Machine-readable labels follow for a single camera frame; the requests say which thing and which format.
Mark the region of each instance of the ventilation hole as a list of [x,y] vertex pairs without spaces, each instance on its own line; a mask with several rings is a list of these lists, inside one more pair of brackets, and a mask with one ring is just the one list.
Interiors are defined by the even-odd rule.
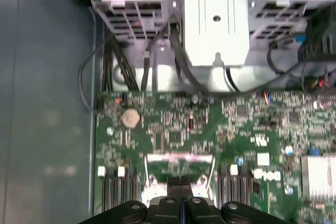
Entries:
[[127,17],[137,17],[138,14],[137,13],[126,13]]
[[304,7],[305,5],[306,5],[306,3],[304,3],[304,2],[294,3],[289,7],[289,9],[290,10],[299,10],[300,8]]
[[282,6],[277,6],[276,3],[269,2],[263,7],[263,10],[282,10],[283,8]]
[[140,10],[161,10],[160,2],[138,2],[138,7]]
[[113,6],[113,10],[125,10],[125,7],[122,6]]
[[115,26],[114,27],[116,30],[117,29],[129,29],[128,25],[125,25],[125,26]]
[[268,14],[266,14],[267,18],[273,18],[275,16],[277,16],[277,13],[268,13]]
[[113,24],[122,24],[122,23],[126,23],[125,19],[121,19],[121,20],[112,20],[111,21]]
[[152,13],[140,13],[140,15],[143,18],[152,18],[153,17]]
[[292,26],[280,26],[280,29],[292,29]]
[[317,9],[306,9],[305,13],[303,14],[303,17],[310,17],[313,14],[315,14]]
[[124,31],[115,31],[115,35],[128,35],[129,33],[126,33]]
[[292,13],[282,13],[280,17],[290,17]]
[[132,25],[131,25],[131,27],[133,28],[133,29],[142,29],[142,27],[141,27],[141,23],[140,22],[136,22],[136,23],[133,23]]

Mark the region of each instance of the gray metal surface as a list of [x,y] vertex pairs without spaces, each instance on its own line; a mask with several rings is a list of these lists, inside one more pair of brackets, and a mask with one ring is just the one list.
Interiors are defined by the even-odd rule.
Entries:
[[[77,88],[91,14],[71,0],[0,0],[0,28],[0,223],[78,223],[91,210]],[[90,66],[86,77],[90,89]]]

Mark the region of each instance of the resistor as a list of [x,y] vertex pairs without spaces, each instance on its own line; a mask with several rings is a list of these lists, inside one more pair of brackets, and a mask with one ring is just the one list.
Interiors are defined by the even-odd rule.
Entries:
[[194,128],[194,116],[193,115],[189,115],[188,128],[190,130],[192,130]]
[[120,131],[119,145],[122,146],[122,131]]

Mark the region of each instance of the power cable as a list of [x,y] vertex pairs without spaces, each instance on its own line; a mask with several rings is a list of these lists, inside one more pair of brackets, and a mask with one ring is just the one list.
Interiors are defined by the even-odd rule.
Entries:
[[171,28],[171,36],[170,36],[171,44],[173,47],[173,50],[175,52],[175,59],[178,63],[178,66],[181,67],[182,72],[185,74],[185,76],[188,78],[190,83],[193,86],[193,90],[198,90],[201,94],[204,95],[209,95],[213,97],[214,99],[221,99],[221,100],[231,100],[239,97],[243,97],[247,94],[251,94],[253,92],[258,92],[261,90],[266,89],[270,84],[273,84],[276,81],[279,81],[286,77],[287,75],[291,74],[292,71],[298,69],[304,62],[299,62],[292,66],[289,70],[284,72],[282,75],[275,77],[274,79],[258,86],[255,87],[251,90],[240,92],[240,93],[234,93],[234,94],[218,94],[218,93],[213,93],[209,92],[206,88],[204,88],[197,80],[196,78],[192,75],[190,72],[188,66],[186,65],[186,54],[184,50],[181,47],[180,40],[179,40],[179,32],[177,28],[172,27]]
[[78,72],[78,86],[79,86],[79,93],[80,93],[80,97],[81,100],[84,104],[84,106],[93,114],[98,114],[101,111],[98,111],[94,108],[91,107],[91,105],[89,104],[88,100],[85,97],[84,94],[84,90],[83,90],[83,71],[85,66],[88,64],[88,62],[90,62],[90,60],[92,60],[94,58],[94,56],[96,55],[96,53],[98,53],[100,50],[102,50],[104,48],[104,45],[113,38],[113,34],[109,34],[104,41],[98,46],[96,47],[93,52],[90,54],[90,56],[83,62],[83,64],[80,66],[79,68],[79,72]]
[[153,39],[151,39],[146,47],[145,53],[144,53],[144,59],[143,59],[143,76],[141,80],[141,91],[146,91],[147,84],[148,84],[148,76],[149,76],[149,70],[151,65],[151,51],[155,43],[164,37],[165,33],[168,32],[169,28],[169,22],[170,19],[165,23],[161,31],[155,35]]

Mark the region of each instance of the blue connector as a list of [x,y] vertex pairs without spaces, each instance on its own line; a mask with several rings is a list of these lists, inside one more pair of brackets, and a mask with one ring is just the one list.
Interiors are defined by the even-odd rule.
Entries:
[[320,155],[320,150],[317,148],[311,148],[309,150],[309,154],[312,156],[319,156]]

